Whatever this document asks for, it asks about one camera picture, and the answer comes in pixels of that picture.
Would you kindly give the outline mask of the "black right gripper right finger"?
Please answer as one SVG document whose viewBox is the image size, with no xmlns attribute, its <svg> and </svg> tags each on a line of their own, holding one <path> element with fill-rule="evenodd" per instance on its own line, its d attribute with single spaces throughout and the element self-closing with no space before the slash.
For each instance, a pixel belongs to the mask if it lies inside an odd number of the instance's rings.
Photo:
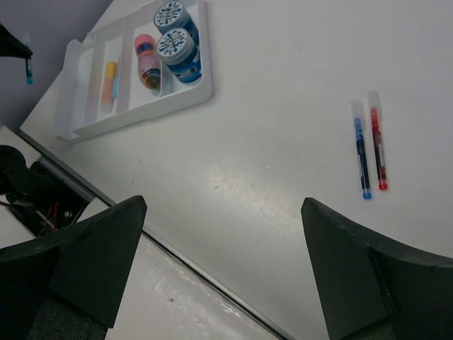
<svg viewBox="0 0 453 340">
<path fill-rule="evenodd" d="M 366 228 L 314 198 L 304 236 L 330 339 L 451 339 L 452 259 Z"/>
</svg>

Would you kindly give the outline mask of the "yellow pink highlighter pen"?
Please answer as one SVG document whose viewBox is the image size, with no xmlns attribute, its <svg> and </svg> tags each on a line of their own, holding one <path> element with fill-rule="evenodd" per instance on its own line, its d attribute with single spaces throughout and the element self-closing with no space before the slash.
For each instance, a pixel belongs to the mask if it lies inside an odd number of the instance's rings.
<svg viewBox="0 0 453 340">
<path fill-rule="evenodd" d="M 116 62 L 110 61 L 106 63 L 100 102 L 100 110 L 102 113 L 109 113 L 113 109 L 113 89 L 115 85 L 116 70 Z"/>
</svg>

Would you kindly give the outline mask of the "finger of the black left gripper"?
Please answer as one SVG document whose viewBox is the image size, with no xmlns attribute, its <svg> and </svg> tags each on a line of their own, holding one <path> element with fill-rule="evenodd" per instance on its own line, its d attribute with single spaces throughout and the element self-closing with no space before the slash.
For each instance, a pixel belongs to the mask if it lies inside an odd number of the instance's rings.
<svg viewBox="0 0 453 340">
<path fill-rule="evenodd" d="M 14 37 L 2 24 L 0 25 L 0 56 L 30 59 L 32 50 Z"/>
</svg>

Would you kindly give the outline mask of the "blue round splash-lid container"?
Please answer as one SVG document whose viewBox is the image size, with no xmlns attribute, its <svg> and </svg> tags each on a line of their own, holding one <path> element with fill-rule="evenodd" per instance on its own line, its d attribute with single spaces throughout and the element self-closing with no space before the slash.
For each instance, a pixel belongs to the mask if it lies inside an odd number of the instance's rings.
<svg viewBox="0 0 453 340">
<path fill-rule="evenodd" d="M 188 84 L 202 76 L 199 48 L 186 29 L 174 28 L 164 33 L 157 42 L 157 52 L 181 83 Z"/>
</svg>

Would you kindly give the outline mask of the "pink sticky notes tube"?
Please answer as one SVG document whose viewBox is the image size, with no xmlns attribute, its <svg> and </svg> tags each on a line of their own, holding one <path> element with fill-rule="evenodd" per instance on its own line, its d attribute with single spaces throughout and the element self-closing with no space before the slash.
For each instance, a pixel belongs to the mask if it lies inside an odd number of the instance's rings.
<svg viewBox="0 0 453 340">
<path fill-rule="evenodd" d="M 138 74 L 142 84 L 152 90 L 161 88 L 161 62 L 156 51 L 156 43 L 148 34 L 134 39 L 134 49 L 138 61 Z"/>
</svg>

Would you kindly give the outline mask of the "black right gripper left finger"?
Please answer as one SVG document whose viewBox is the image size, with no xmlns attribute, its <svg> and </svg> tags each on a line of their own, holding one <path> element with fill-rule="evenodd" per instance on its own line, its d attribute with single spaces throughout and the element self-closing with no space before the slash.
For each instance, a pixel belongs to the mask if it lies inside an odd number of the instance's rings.
<svg viewBox="0 0 453 340">
<path fill-rule="evenodd" d="M 140 195 L 1 249 L 2 339 L 104 339 L 144 226 Z"/>
</svg>

